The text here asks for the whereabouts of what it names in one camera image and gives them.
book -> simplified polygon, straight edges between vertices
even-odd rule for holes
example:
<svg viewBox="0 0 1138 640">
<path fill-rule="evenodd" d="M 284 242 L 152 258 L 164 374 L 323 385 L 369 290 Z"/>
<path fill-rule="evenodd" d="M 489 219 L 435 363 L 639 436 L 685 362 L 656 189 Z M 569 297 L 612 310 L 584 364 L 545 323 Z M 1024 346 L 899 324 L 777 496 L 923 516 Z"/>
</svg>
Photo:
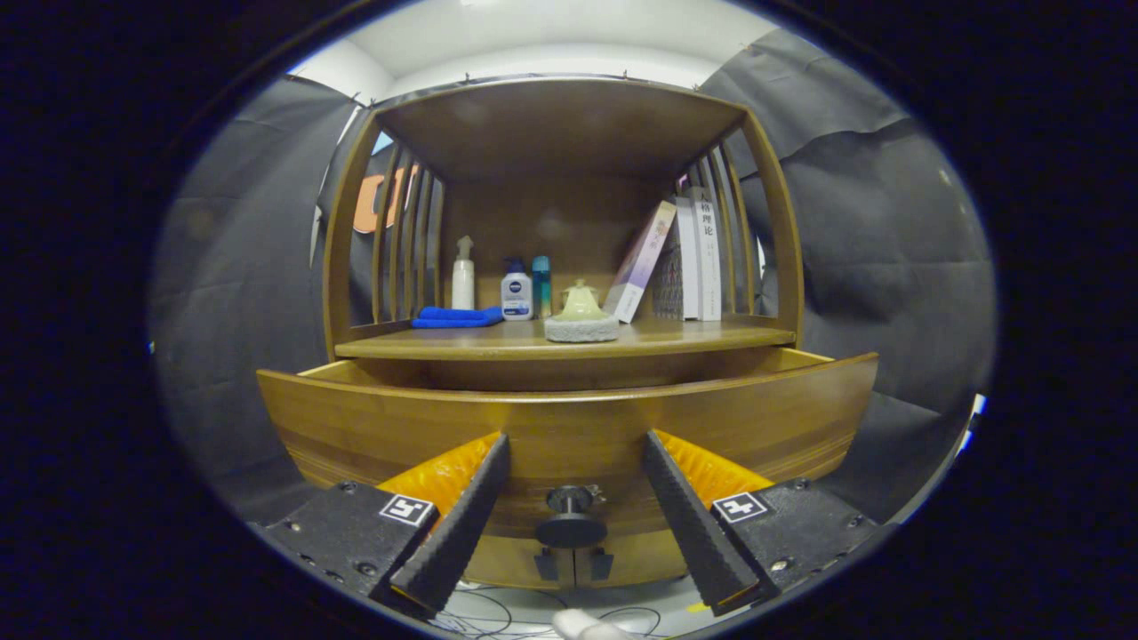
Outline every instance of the book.
<svg viewBox="0 0 1138 640">
<path fill-rule="evenodd" d="M 676 220 L 652 276 L 652 311 L 661 318 L 700 317 L 699 252 L 695 212 L 688 198 L 676 198 Z"/>
<path fill-rule="evenodd" d="M 605 313 L 616 315 L 621 322 L 633 321 L 675 218 L 676 205 L 666 200 L 657 205 L 617 270 L 612 287 L 604 297 Z"/>
<path fill-rule="evenodd" d="M 692 187 L 687 191 L 692 200 L 696 224 L 696 252 L 700 273 L 700 320 L 723 319 L 723 293 L 719 272 L 719 228 L 716 221 L 711 194 L 703 187 Z"/>
</svg>

white pump bottle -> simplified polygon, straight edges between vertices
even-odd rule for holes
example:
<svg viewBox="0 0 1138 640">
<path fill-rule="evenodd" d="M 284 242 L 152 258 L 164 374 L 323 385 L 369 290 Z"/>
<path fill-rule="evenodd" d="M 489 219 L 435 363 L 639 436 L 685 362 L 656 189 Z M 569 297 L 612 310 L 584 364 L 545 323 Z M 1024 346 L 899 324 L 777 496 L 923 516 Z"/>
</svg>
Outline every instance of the white pump bottle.
<svg viewBox="0 0 1138 640">
<path fill-rule="evenodd" d="M 459 238 L 459 257 L 454 261 L 451 277 L 451 309 L 475 307 L 475 261 L 470 260 L 470 247 L 475 241 L 470 236 Z"/>
</svg>

purple book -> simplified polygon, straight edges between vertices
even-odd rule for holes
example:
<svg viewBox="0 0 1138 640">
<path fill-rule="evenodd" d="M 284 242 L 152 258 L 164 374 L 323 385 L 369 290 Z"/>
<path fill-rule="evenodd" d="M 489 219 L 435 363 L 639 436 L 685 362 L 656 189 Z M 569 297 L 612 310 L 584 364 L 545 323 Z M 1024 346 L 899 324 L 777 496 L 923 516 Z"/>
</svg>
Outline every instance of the purple book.
<svg viewBox="0 0 1138 640">
<path fill-rule="evenodd" d="M 640 300 L 644 295 L 644 288 L 648 287 L 649 278 L 652 276 L 652 268 L 660 257 L 660 249 L 663 248 L 668 229 L 671 228 L 675 218 L 676 205 L 661 202 L 636 237 L 632 251 L 620 263 L 612 288 L 604 298 L 604 311 L 616 315 L 617 320 L 633 321 Z"/>
</svg>

white wall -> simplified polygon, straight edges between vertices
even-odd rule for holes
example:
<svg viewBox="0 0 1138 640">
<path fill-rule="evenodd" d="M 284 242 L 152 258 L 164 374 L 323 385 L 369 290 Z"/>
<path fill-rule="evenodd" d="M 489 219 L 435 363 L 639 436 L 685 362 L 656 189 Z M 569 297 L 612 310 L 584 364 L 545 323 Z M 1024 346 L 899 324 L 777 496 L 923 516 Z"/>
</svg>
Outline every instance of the white wall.
<svg viewBox="0 0 1138 640">
<path fill-rule="evenodd" d="M 725 0 L 421 0 L 295 69 L 368 104 L 470 77 L 582 73 L 691 88 L 776 28 Z"/>
<path fill-rule="evenodd" d="M 376 58 L 346 39 L 318 51 L 289 73 L 331 87 L 345 96 L 358 92 L 356 100 L 364 105 L 386 98 L 393 82 L 391 74 Z"/>
<path fill-rule="evenodd" d="M 447 60 L 397 79 L 387 96 L 417 89 L 517 73 L 600 73 L 652 80 L 687 89 L 716 72 L 720 63 L 644 47 L 618 44 L 545 44 L 519 47 Z"/>
</svg>

white ceiling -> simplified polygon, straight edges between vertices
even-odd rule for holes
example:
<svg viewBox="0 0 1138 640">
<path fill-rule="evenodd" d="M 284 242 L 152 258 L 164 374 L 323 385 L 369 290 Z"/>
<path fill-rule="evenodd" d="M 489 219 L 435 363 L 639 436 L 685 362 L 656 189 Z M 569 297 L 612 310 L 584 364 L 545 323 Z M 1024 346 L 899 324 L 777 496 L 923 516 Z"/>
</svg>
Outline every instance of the white ceiling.
<svg viewBox="0 0 1138 640">
<path fill-rule="evenodd" d="M 775 25 L 724 0 L 423 0 L 348 36 L 394 79 L 537 44 L 619 44 L 715 63 Z"/>
</svg>

